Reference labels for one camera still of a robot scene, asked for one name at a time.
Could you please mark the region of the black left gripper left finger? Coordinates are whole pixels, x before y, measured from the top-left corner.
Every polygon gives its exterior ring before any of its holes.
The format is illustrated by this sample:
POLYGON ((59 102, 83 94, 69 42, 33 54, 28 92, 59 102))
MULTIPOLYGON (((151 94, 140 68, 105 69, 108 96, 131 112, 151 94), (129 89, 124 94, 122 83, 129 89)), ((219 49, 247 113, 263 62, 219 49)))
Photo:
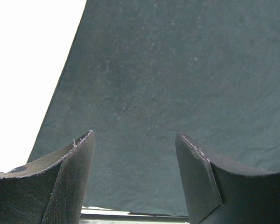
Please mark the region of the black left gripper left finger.
POLYGON ((94 145, 90 130, 64 148, 0 172, 0 224, 77 224, 94 145))

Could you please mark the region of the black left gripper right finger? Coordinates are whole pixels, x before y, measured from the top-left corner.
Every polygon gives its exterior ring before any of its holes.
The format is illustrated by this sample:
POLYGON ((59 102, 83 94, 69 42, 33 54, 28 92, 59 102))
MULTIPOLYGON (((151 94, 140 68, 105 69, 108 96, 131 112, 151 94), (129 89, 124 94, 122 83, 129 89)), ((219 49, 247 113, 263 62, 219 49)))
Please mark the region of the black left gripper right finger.
POLYGON ((230 160, 182 133, 175 149, 191 224, 280 224, 280 172, 230 160))

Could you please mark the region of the black t shirt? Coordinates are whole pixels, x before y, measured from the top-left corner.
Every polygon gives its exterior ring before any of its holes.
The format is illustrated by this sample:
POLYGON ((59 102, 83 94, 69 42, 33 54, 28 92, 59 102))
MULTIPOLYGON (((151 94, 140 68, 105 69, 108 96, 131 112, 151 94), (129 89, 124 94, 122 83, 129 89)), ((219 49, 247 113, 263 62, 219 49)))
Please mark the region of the black t shirt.
POLYGON ((89 0, 29 161, 89 130, 85 207, 187 214, 183 133, 280 171, 280 0, 89 0))

